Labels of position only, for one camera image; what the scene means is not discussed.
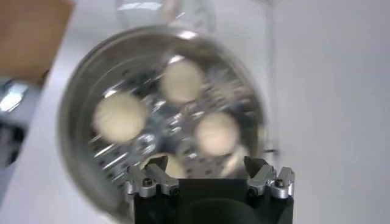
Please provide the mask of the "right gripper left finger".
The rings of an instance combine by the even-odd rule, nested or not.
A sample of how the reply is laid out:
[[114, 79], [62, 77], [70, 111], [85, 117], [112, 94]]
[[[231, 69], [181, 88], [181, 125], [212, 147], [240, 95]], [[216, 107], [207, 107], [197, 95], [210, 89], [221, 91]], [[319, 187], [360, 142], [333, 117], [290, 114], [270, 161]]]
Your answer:
[[179, 195], [179, 180], [166, 173], [168, 161], [168, 156], [163, 155], [150, 159], [142, 169], [138, 166], [129, 166], [124, 185], [127, 198], [134, 195], [141, 198], [154, 197], [158, 186], [163, 195], [170, 197]]

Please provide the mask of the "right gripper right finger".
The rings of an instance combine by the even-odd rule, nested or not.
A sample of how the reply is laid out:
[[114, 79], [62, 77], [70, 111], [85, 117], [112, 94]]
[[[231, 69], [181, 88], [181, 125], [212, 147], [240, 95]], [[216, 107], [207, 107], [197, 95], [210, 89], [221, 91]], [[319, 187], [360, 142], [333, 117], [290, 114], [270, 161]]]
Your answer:
[[264, 159], [244, 157], [244, 165], [249, 175], [247, 180], [248, 195], [262, 196], [266, 189], [271, 190], [271, 196], [277, 199], [287, 199], [294, 196], [295, 173], [290, 167], [282, 167], [277, 175], [273, 166]]

